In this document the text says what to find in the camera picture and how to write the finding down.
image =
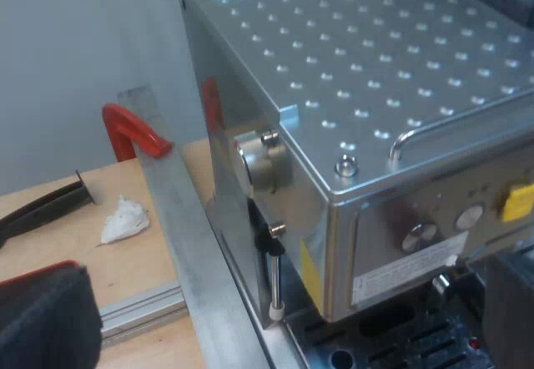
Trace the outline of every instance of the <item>wooden workbench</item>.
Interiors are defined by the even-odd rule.
[[[204,152],[209,156],[207,141]],[[213,184],[211,164],[208,168]],[[74,259],[88,267],[98,307],[107,306],[139,292],[177,280],[167,243],[137,159],[82,173],[96,200],[39,229],[16,236],[0,249],[0,281]],[[0,196],[0,217],[63,185],[75,176]],[[150,227],[140,235],[110,245],[100,245],[107,216],[124,195],[149,212]],[[99,368],[204,367],[199,343],[188,316],[102,351]]]

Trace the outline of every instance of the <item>warning label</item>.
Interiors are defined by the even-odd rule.
[[[468,233],[465,231],[364,275],[358,275],[353,282],[352,303],[357,304],[378,296],[441,266],[454,265],[464,249]]]

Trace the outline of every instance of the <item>white wall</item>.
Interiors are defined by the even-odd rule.
[[[145,83],[205,136],[178,0],[0,0],[0,195],[113,163],[101,108]]]

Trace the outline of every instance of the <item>drip tray grate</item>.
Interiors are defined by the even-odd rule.
[[[311,369],[494,367],[479,341],[479,323],[458,298],[441,310],[426,309],[421,299],[397,299],[333,324],[315,311],[298,312],[288,326]]]

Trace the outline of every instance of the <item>perforated metal top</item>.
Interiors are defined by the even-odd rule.
[[[295,106],[289,138],[333,190],[390,174],[406,130],[534,87],[532,33],[477,0],[213,1],[275,108]],[[335,174],[342,154],[353,179]]]

